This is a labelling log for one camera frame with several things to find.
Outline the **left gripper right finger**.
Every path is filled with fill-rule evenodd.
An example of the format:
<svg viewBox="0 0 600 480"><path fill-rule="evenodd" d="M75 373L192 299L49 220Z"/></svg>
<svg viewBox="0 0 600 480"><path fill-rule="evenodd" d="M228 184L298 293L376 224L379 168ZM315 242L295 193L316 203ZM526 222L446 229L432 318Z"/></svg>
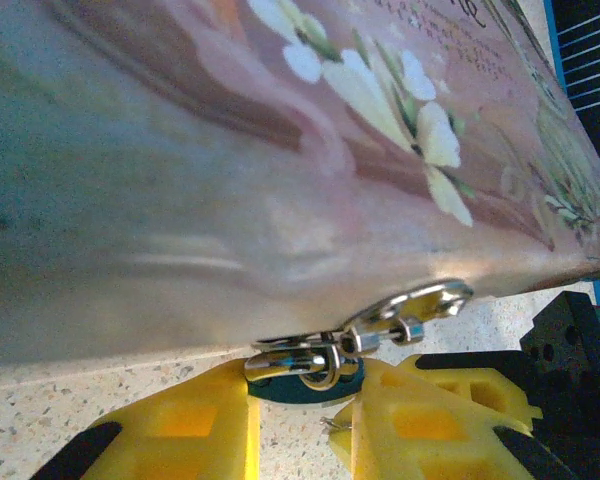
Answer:
<svg viewBox="0 0 600 480"><path fill-rule="evenodd" d="M328 442L354 479L573 479L533 427L368 359Z"/></svg>

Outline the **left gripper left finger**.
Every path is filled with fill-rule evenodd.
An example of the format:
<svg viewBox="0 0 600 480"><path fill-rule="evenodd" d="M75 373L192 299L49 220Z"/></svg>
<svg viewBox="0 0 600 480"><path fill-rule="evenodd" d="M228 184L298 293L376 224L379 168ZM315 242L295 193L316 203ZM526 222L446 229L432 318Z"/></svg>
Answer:
<svg viewBox="0 0 600 480"><path fill-rule="evenodd" d="M258 478L259 402L244 363L228 361L97 419L34 478Z"/></svg>

